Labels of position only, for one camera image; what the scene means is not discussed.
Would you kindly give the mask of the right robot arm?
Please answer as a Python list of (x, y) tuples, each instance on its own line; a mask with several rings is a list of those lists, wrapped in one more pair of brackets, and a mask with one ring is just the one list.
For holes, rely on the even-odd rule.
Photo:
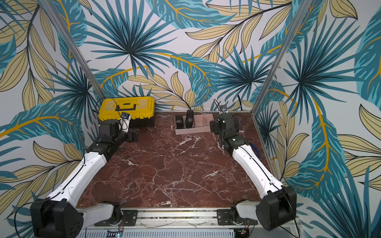
[(239, 134), (239, 122), (228, 113), (220, 113), (210, 122), (212, 133), (219, 136), (219, 143), (244, 169), (259, 195), (258, 204), (245, 200), (233, 205), (240, 220), (257, 220), (264, 229), (271, 231), (296, 220), (297, 193), (284, 186), (261, 162), (252, 146)]

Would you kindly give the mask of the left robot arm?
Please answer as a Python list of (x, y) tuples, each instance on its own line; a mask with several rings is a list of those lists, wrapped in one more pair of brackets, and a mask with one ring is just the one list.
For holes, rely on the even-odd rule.
[(34, 235), (39, 238), (75, 238), (83, 228), (97, 223), (119, 226), (124, 221), (119, 203), (104, 202), (77, 209), (83, 192), (124, 142), (133, 142), (130, 119), (106, 120), (100, 135), (86, 150), (79, 165), (47, 198), (31, 204)]

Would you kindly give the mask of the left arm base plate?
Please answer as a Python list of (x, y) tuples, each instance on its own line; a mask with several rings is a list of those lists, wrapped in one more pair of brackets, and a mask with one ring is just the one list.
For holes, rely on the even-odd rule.
[(115, 210), (111, 218), (95, 223), (95, 227), (121, 227), (121, 226), (135, 226), (137, 221), (137, 210)]

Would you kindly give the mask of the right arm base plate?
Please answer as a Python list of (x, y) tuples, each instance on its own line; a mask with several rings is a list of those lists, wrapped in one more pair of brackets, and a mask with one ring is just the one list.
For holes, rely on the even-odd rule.
[(217, 209), (217, 222), (219, 226), (256, 226), (257, 220), (241, 218), (238, 212), (234, 209)]

